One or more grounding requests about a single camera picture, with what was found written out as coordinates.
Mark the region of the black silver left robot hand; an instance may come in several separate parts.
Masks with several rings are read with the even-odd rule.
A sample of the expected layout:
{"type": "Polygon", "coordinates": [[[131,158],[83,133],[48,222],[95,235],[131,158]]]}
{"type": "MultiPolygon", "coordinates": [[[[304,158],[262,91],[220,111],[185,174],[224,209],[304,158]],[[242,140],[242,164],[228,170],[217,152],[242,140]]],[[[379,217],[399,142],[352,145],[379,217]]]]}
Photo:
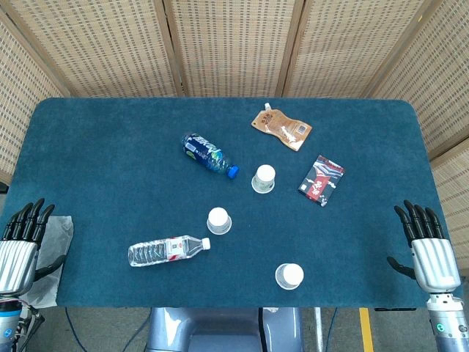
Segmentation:
{"type": "Polygon", "coordinates": [[[28,203],[14,213],[1,234],[1,296],[19,297],[28,292],[33,283],[53,273],[65,262],[66,255],[54,262],[37,267],[46,226],[55,205],[42,209],[44,199],[28,203]]]}

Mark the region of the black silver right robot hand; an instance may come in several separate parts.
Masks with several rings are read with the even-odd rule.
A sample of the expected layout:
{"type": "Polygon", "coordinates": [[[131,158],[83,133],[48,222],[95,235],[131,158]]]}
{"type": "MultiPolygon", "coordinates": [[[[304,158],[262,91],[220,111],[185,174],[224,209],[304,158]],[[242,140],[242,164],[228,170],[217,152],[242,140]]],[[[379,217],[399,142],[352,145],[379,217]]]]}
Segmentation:
{"type": "Polygon", "coordinates": [[[437,214],[431,208],[404,201],[394,211],[401,221],[413,267],[404,266],[393,257],[387,262],[398,273],[417,281],[429,294],[452,293],[461,285],[457,261],[451,242],[443,234],[437,214]]]}

